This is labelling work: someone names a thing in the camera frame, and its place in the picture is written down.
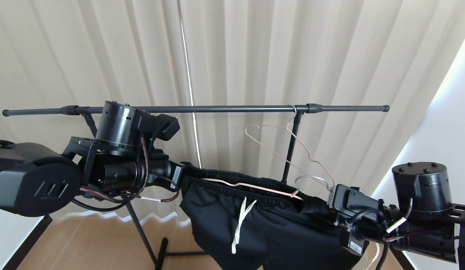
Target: drawstring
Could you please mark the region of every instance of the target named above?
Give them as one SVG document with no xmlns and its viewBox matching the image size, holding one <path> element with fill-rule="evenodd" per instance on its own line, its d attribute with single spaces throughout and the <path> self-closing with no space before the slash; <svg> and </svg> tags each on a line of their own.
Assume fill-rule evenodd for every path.
<svg viewBox="0 0 465 270">
<path fill-rule="evenodd" d="M 246 209 L 246 198 L 243 200 L 243 204 L 241 204 L 241 211 L 239 211 L 239 219 L 236 227 L 236 232 L 234 233 L 234 239 L 232 240 L 232 245 L 231 245 L 231 253 L 236 254 L 236 245 L 239 244 L 239 235 L 241 233 L 241 225 L 243 224 L 244 219 L 246 218 L 246 215 L 251 211 L 253 208 L 253 205 L 257 202 L 257 200 L 254 200 L 253 203 L 251 203 L 247 209 Z"/>
</svg>

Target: clothing rack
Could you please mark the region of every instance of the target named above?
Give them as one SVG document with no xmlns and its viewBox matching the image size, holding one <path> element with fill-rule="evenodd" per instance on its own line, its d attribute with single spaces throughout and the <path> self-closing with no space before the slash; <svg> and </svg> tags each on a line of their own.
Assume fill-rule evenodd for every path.
<svg viewBox="0 0 465 270">
<path fill-rule="evenodd" d="M 260 106 L 135 106 L 136 109 L 144 110 L 149 113 L 295 113 L 294 122 L 292 126 L 292 133 L 297 135 L 301 117 L 305 113 L 321 113 L 323 111 L 389 111 L 389 106 L 323 106 L 320 104 L 308 103 L 306 105 L 260 105 Z M 62 108 L 54 109 L 17 109 L 3 111 L 4 116 L 15 115 L 42 115 L 42 114 L 65 114 L 65 115 L 82 115 L 86 121 L 87 126 L 90 128 L 93 136 L 96 136 L 97 128 L 91 114 L 102 113 L 100 106 L 63 106 Z M 289 141 L 287 161 L 291 162 L 293 157 L 294 145 L 296 138 L 291 135 Z M 286 162 L 284 165 L 284 172 L 282 175 L 282 183 L 286 183 L 290 164 Z M 162 238 L 161 247 L 157 258 L 152 251 L 151 245 L 147 240 L 146 235 L 141 227 L 140 221 L 133 209 L 130 202 L 126 204 L 126 208 L 131 215 L 136 229 L 141 236 L 144 246 L 147 248 L 149 255 L 154 263 L 155 270 L 161 270 L 164 259 L 169 256 L 195 256 L 207 255 L 206 252 L 166 252 L 168 239 Z"/>
</svg>

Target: curtain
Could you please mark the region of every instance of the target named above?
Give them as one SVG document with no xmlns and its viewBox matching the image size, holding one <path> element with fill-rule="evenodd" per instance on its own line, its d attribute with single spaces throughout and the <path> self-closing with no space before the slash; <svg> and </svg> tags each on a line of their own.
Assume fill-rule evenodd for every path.
<svg viewBox="0 0 465 270">
<path fill-rule="evenodd" d="M 304 115 L 298 137 L 336 183 L 371 194 L 416 129 L 465 38 L 465 1 L 180 0 L 195 105 L 385 105 Z M 202 166 L 281 179 L 245 135 L 292 113 L 197 114 Z M 290 135 L 251 135 L 286 156 Z M 293 164 L 329 178 L 296 144 Z M 291 167 L 288 184 L 301 173 Z M 312 179 L 301 191 L 327 198 Z"/>
<path fill-rule="evenodd" d="M 80 116 L 14 116 L 4 109 L 103 106 L 114 100 L 133 106 L 191 105 L 175 1 L 5 1 L 0 0 L 0 138 L 36 142 L 61 153 L 71 136 L 92 137 Z M 96 125 L 100 115 L 93 115 Z M 176 161 L 197 163 L 190 114 L 181 130 L 155 146 Z M 146 197 L 169 198 L 160 187 Z M 94 206 L 112 204 L 82 199 Z M 140 218 L 165 216 L 180 200 L 134 200 Z M 69 205 L 53 215 L 82 212 Z M 128 215 L 126 209 L 118 213 Z"/>
</svg>

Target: brown tile floor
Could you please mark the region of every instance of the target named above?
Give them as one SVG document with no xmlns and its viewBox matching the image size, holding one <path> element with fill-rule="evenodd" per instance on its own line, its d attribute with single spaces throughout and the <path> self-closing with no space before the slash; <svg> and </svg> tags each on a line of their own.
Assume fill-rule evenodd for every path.
<svg viewBox="0 0 465 270">
<path fill-rule="evenodd" d="M 163 237 L 169 239 L 168 252 L 201 251 L 193 239 L 191 224 L 178 222 L 174 215 L 165 219 L 149 217 L 143 222 L 143 228 L 156 253 Z M 150 270 L 154 267 L 130 219 L 92 214 L 54 220 L 18 269 Z M 220 267 L 210 256 L 184 256 L 166 258 L 163 269 L 219 270 Z M 383 270 L 400 269 L 390 253 Z"/>
</svg>

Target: clothing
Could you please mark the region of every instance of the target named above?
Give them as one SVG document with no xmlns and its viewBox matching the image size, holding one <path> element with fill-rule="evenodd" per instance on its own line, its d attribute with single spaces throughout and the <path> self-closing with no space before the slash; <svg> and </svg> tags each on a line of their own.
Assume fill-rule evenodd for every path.
<svg viewBox="0 0 465 270">
<path fill-rule="evenodd" d="M 284 195 L 249 188 L 230 187 L 201 178 L 228 183 L 249 183 L 287 193 L 296 189 L 269 178 L 212 169 L 198 169 L 187 162 L 181 183 L 181 208 L 190 217 L 198 245 L 226 270 L 351 269 L 360 260 L 339 245 L 340 229 L 321 219 L 328 213 L 320 198 L 303 193 L 300 201 Z M 234 244 L 241 205 L 255 204 L 240 225 Z"/>
</svg>

